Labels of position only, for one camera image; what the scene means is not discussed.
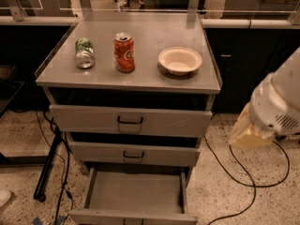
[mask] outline terrazzo floor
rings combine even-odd
[[[236,118],[237,114],[216,114],[206,133],[206,140],[232,177],[251,185],[251,180],[234,160],[228,145],[228,136]],[[53,133],[42,112],[7,111],[0,118],[0,128],[1,153],[6,157],[48,154],[50,147],[45,138],[51,143]],[[249,207],[254,198],[254,188],[233,181],[220,167],[206,141],[202,140],[201,155],[187,186],[188,213],[198,217],[197,225],[300,224],[300,144],[296,140],[290,140],[281,142],[281,145],[290,160],[288,177],[275,187],[257,187],[255,201]],[[257,186],[277,183],[288,171],[288,161],[276,145],[247,151],[233,148],[232,151]],[[67,152],[64,145],[60,145],[46,187],[45,202],[33,199],[41,166],[0,168],[0,189],[13,192],[10,202],[0,209],[1,225],[53,224],[64,170],[63,159],[67,161]],[[86,173],[81,164],[71,156],[66,189],[72,195],[73,205],[65,192],[59,218],[66,217],[71,208],[81,208],[86,184]],[[216,218],[238,214],[247,207],[249,209],[238,216],[210,223]],[[75,223],[67,217],[64,224]]]

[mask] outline red soda can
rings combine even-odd
[[[118,33],[114,41],[114,57],[116,68],[121,72],[130,72],[135,69],[133,57],[133,38],[127,33]]]

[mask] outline white bowl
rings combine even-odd
[[[171,74],[183,76],[198,69],[202,63],[202,57],[188,48],[173,47],[162,51],[158,56],[159,63],[168,69]]]

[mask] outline drawer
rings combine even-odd
[[[89,175],[78,224],[195,225],[185,174],[178,167],[99,163]]]
[[[202,137],[211,112],[51,105],[62,131]]]
[[[70,142],[75,159],[80,161],[136,163],[194,167],[199,148],[130,145],[96,142]]]

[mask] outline green soda can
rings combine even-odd
[[[95,65],[95,52],[92,42],[85,38],[79,38],[75,43],[75,61],[78,68],[91,68]]]

